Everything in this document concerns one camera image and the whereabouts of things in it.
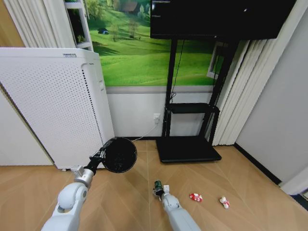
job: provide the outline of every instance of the house in mural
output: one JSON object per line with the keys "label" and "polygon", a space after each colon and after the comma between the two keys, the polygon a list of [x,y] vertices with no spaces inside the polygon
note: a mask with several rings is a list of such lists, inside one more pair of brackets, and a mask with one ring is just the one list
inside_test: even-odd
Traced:
{"label": "house in mural", "polygon": [[129,1],[122,4],[122,12],[137,15],[140,9],[140,4],[136,1]]}
{"label": "house in mural", "polygon": [[108,32],[108,30],[105,27],[99,28],[98,29],[98,33],[99,34],[103,34],[103,35],[109,35],[109,32]]}

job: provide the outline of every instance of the power socket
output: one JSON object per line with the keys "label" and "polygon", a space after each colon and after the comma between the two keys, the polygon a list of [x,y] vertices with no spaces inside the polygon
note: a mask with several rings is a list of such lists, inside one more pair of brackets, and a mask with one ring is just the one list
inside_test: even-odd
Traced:
{"label": "power socket", "polygon": [[155,124],[158,124],[159,122],[160,113],[154,113],[153,114],[153,120]]}

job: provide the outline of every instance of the green hill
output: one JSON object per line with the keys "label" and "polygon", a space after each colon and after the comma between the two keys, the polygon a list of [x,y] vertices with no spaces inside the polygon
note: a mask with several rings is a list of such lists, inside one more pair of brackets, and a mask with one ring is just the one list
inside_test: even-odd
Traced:
{"label": "green hill", "polygon": [[[138,0],[144,6],[148,0]],[[101,57],[103,75],[107,86],[161,86],[167,83],[170,41],[150,38],[149,16],[114,11],[105,1],[102,19],[88,20],[94,51]],[[135,34],[131,37],[134,22]],[[106,28],[108,35],[98,33]],[[179,41],[180,52],[182,41]],[[177,85],[212,85],[206,77],[213,52],[213,43],[186,41]]]}

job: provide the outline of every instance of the black television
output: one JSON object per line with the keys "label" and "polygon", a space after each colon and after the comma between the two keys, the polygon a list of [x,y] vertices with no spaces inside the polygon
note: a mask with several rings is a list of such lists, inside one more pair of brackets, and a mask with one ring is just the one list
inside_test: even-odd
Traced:
{"label": "black television", "polygon": [[151,0],[151,38],[273,39],[296,0]]}

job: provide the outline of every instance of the tv stand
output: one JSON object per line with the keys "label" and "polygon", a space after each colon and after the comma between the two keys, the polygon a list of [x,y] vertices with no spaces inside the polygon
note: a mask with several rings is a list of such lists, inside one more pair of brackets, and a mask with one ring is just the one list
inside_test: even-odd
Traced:
{"label": "tv stand", "polygon": [[[205,162],[221,159],[221,156],[212,146],[219,117],[219,109],[216,107],[216,103],[228,74],[238,43],[238,40],[228,41],[227,55],[224,57],[209,103],[170,103],[173,70],[178,45],[178,40],[176,38],[171,40],[163,132],[162,137],[156,140],[161,162]],[[183,113],[204,113],[199,134],[197,136],[170,137],[171,115]],[[214,117],[209,141],[207,141],[205,139],[205,133],[212,115],[214,115]]]}

